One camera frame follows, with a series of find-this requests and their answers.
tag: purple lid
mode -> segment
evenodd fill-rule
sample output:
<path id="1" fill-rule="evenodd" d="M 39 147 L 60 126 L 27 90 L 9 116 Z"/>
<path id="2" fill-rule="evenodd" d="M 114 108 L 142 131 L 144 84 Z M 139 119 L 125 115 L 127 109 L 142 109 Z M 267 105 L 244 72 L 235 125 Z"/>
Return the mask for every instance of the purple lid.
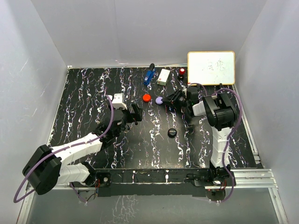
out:
<path id="1" fill-rule="evenodd" d="M 163 97 L 157 97 L 156 98 L 156 104 L 161 105 L 163 103 L 162 99 L 163 99 Z"/>

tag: whiteboard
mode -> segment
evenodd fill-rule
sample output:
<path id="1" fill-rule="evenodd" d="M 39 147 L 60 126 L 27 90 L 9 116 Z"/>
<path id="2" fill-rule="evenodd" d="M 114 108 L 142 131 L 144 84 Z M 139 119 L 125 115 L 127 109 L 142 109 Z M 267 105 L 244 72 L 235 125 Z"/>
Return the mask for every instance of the whiteboard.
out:
<path id="1" fill-rule="evenodd" d="M 233 51 L 189 52 L 188 83 L 234 84 L 235 53 Z"/>

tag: red disc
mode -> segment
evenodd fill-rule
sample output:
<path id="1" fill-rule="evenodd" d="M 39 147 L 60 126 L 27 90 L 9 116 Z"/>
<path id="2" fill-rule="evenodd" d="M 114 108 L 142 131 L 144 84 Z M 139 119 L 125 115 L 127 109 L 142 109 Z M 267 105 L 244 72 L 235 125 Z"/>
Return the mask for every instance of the red disc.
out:
<path id="1" fill-rule="evenodd" d="M 149 102 L 150 99 L 151 99 L 151 97 L 150 97 L 149 94 L 145 94 L 145 95 L 142 97 L 142 99 L 143 99 L 144 102 Z"/>
<path id="2" fill-rule="evenodd" d="M 180 74 L 180 75 L 185 74 L 185 69 L 181 68 L 181 69 L 179 70 L 179 74 Z"/>

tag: marble tabletop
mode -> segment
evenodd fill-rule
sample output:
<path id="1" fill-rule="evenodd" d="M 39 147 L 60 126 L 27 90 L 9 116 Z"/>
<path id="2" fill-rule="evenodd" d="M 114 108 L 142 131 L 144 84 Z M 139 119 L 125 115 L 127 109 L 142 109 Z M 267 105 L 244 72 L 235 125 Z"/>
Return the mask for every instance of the marble tabletop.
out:
<path id="1" fill-rule="evenodd" d="M 179 67 L 165 67 L 171 71 L 168 83 L 157 85 L 161 69 L 156 68 L 148 86 L 143 84 L 147 68 L 70 69 L 50 145 L 62 145 L 92 132 L 109 110 L 105 95 L 122 92 L 128 106 L 134 102 L 143 108 L 142 122 L 130 124 L 131 129 L 116 138 L 109 148 L 75 163 L 87 161 L 94 168 L 208 168 L 213 147 L 211 126 L 206 116 L 189 118 L 181 111 L 155 103 L 157 97 L 168 96 L 187 84 L 187 77 L 183 81 L 177 79 Z M 206 89 L 212 94 L 216 86 Z M 148 103 L 142 100 L 146 93 L 152 98 Z M 235 97 L 228 94 L 239 111 Z M 203 96 L 200 89 L 199 98 Z M 167 136 L 170 128 L 178 132 L 174 139 Z M 243 122 L 230 141 L 229 158 L 234 168 L 256 168 Z"/>

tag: white box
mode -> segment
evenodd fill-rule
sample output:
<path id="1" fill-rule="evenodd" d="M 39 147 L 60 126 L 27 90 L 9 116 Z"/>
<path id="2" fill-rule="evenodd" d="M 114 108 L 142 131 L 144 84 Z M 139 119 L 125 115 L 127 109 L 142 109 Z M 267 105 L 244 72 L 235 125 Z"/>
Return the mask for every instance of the white box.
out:
<path id="1" fill-rule="evenodd" d="M 159 75 L 159 78 L 157 80 L 157 83 L 159 85 L 166 85 L 168 76 L 169 76 L 170 71 L 167 69 L 162 69 Z"/>

